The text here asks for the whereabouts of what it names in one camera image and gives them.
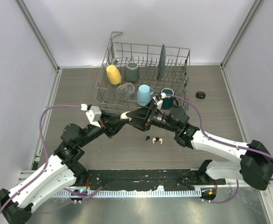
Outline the beige earbud charging case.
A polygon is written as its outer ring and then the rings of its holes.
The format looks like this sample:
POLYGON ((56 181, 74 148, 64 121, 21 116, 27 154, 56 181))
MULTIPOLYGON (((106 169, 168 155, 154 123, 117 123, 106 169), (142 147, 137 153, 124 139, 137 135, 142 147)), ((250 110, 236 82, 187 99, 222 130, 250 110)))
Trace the beige earbud charging case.
POLYGON ((132 118, 127 115, 129 112, 124 112, 120 115, 120 119, 127 119, 128 121, 131 121, 132 118))

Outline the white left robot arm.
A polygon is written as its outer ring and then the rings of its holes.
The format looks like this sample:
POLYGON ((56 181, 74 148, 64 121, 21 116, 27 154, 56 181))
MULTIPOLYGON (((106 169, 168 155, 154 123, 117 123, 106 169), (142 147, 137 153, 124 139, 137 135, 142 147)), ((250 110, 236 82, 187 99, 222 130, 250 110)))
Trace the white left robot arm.
POLYGON ((62 143, 45 163, 26 180, 10 190, 0 190, 0 214, 10 224, 24 224, 51 196, 72 185, 82 186, 88 178, 87 169, 79 162, 82 147, 102 134, 117 134, 131 121, 126 114, 100 113, 98 122, 85 128, 69 124, 61 136, 62 143))

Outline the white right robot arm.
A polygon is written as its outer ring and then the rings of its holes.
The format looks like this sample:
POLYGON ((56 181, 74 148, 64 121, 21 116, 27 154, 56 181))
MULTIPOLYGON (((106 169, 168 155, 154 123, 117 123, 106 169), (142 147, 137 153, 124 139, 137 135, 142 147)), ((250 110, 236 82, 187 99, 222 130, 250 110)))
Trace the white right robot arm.
POLYGON ((207 151, 227 159, 226 162, 205 160, 198 180, 209 184, 216 179, 235 179, 245 181, 258 190, 266 190, 273 175, 273 158, 266 147, 257 140, 251 143, 236 142, 204 133, 191 125, 188 115, 180 106, 173 107, 169 114, 162 113, 153 104, 132 112, 125 112, 122 119, 129 125, 147 131, 157 126, 174 132, 174 139, 182 147, 207 151))

